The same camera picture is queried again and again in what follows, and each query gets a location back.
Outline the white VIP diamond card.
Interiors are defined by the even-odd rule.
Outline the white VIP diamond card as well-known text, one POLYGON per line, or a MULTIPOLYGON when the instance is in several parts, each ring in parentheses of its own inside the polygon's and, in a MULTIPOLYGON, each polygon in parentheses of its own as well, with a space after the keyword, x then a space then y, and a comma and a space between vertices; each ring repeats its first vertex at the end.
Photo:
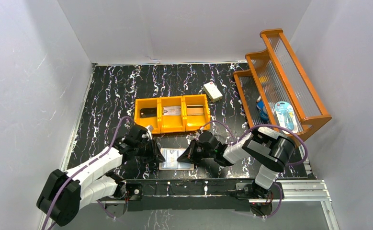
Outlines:
POLYGON ((163 169, 177 169, 178 168, 178 149, 164 149, 163 156, 165 158, 165 162, 162 164, 163 169))

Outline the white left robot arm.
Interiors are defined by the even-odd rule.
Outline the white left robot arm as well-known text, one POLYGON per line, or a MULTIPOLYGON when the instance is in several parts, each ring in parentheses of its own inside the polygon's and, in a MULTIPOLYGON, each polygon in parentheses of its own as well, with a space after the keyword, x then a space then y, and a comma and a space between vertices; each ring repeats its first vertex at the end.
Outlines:
POLYGON ((105 197, 139 200, 142 187, 128 184, 114 173, 122 164, 138 159, 144 163, 164 162, 153 126, 133 125, 98 155, 66 171, 52 171, 39 195, 36 207, 59 226, 69 224, 78 212, 105 197))

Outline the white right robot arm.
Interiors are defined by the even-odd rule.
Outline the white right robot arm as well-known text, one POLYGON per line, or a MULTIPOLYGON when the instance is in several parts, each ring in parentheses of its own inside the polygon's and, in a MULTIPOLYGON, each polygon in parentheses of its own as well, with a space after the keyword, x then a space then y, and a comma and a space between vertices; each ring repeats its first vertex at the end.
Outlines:
POLYGON ((294 150, 295 142, 291 138, 266 126, 252 130, 235 144, 222 143, 211 132, 203 131, 190 142, 177 161, 197 164, 202 159, 212 158, 226 167, 253 157, 260 163, 253 187, 265 193, 285 170, 294 150))

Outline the beige leather card holder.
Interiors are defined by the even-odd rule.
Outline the beige leather card holder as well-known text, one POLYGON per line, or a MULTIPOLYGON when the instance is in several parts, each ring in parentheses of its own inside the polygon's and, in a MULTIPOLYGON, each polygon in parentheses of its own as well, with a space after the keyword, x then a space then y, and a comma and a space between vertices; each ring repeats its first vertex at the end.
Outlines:
POLYGON ((194 165, 190 163, 183 163, 177 161, 177 158, 181 156, 186 149, 170 149, 162 148, 161 154, 165 158, 165 161, 159 164, 159 170, 164 171, 193 171, 194 165))

